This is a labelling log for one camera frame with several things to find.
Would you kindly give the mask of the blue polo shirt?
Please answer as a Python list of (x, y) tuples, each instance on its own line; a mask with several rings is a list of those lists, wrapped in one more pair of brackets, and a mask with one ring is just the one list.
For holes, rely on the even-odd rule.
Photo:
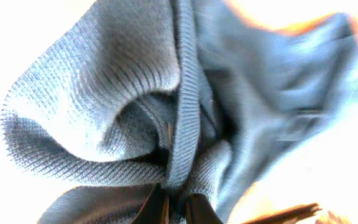
[(12, 163), (75, 188), (39, 223), (131, 223), (152, 189), (169, 223), (205, 195), (222, 222), (277, 159), (358, 100), (349, 16), (285, 36), (222, 1), (96, 1), (12, 85)]

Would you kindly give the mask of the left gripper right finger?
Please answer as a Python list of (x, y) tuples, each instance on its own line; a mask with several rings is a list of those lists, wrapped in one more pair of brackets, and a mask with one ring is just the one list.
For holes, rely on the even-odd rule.
[(194, 194), (186, 201), (187, 224), (223, 224), (205, 195)]

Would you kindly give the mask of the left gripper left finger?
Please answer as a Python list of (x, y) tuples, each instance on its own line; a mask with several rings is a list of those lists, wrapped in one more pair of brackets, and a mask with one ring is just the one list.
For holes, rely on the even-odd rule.
[(168, 224), (169, 196), (161, 184), (157, 184), (147, 197), (131, 224)]

